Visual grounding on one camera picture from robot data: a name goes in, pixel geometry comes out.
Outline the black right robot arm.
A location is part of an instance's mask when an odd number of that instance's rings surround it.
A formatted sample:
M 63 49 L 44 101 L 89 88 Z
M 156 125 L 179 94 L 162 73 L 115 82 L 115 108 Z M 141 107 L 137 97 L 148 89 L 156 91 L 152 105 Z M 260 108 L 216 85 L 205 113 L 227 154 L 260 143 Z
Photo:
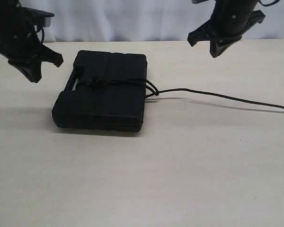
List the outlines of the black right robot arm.
M 190 46 L 198 42 L 210 42 L 210 54 L 219 57 L 229 47 L 242 39 L 242 36 L 255 24 L 261 24 L 265 14 L 255 10 L 257 4 L 271 7 L 279 1 L 264 4 L 260 0 L 217 0 L 213 12 L 204 24 L 190 32 L 187 41 Z

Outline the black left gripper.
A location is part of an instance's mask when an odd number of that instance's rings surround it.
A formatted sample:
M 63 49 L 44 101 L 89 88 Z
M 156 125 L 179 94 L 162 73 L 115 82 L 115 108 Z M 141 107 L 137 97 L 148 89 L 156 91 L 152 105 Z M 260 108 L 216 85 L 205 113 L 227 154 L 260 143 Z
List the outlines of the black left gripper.
M 42 78 L 41 62 L 56 67 L 63 64 L 63 56 L 43 42 L 44 28 L 32 25 L 25 18 L 22 7 L 0 7 L 0 54 L 32 83 Z

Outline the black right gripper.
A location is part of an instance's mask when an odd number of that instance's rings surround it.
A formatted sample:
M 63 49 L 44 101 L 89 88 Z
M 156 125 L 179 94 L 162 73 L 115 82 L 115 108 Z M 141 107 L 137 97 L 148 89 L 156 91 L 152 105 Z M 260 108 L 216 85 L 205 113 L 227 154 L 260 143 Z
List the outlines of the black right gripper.
M 257 3 L 257 0 L 217 0 L 210 19 L 190 32 L 187 41 L 191 47 L 198 42 L 210 41 L 211 56 L 219 57 L 242 39 L 249 24 L 263 22 L 265 14 L 254 10 Z

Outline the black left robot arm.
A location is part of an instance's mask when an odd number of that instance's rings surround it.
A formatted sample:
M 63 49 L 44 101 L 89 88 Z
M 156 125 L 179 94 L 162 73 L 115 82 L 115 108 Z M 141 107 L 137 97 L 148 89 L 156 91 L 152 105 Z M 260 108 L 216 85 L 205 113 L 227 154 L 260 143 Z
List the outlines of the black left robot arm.
M 30 82 L 42 78 L 41 66 L 60 67 L 63 57 L 44 45 L 44 28 L 54 13 L 22 6 L 18 0 L 0 0 L 0 54 Z

